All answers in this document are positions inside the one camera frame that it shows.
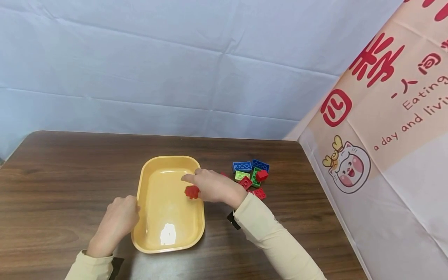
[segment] cat antlers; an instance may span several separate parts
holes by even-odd
[[[339,153],[342,151],[342,149],[344,148],[342,146],[342,139],[340,138],[339,135],[335,136],[335,141],[332,144],[333,149],[335,149],[335,151],[333,152],[333,154],[330,156],[326,155],[325,159],[322,161],[322,164],[325,167],[333,167],[336,164],[336,160],[339,157]]]

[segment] wood grain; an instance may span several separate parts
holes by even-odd
[[[143,164],[189,155],[202,168],[232,173],[233,161],[271,165],[264,200],[328,279],[366,279],[308,160],[296,142],[39,131],[0,169],[0,278],[63,279],[94,235],[107,205],[135,195]],[[194,247],[146,255],[126,237],[117,277],[278,279],[262,251],[206,203],[206,230]]]

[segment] plastic tray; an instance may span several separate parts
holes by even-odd
[[[185,196],[184,174],[199,163],[189,156],[159,156],[142,168],[137,200],[140,220],[131,233],[134,246],[155,254],[190,248],[205,229],[204,202]]]

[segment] sleeve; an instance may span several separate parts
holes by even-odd
[[[282,279],[326,280],[305,249],[253,194],[247,194],[233,216],[247,240],[263,250]]]
[[[112,273],[113,256],[92,258],[85,255],[85,250],[79,252],[65,280],[107,280]]]

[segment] hand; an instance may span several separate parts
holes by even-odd
[[[247,196],[243,186],[213,170],[196,169],[194,174],[185,174],[181,180],[196,185],[203,201],[224,202],[236,210]]]
[[[140,219],[135,196],[116,198],[108,205],[106,214],[99,224],[96,234],[89,243],[86,254],[94,258],[112,255],[115,247],[132,231]]]

